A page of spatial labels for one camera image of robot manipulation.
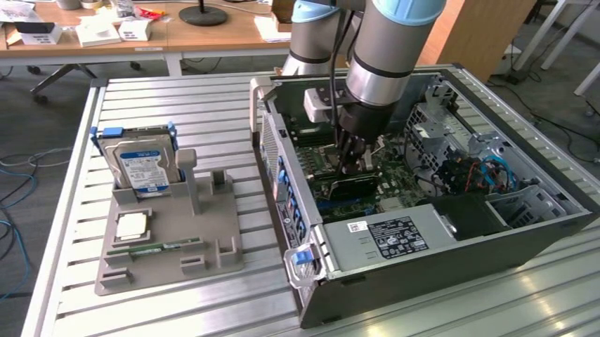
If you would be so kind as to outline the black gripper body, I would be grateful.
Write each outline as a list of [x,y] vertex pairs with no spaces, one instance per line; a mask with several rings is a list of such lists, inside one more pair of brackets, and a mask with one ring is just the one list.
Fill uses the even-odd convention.
[[339,126],[352,136],[374,140],[387,127],[391,105],[373,106],[352,103],[340,108]]

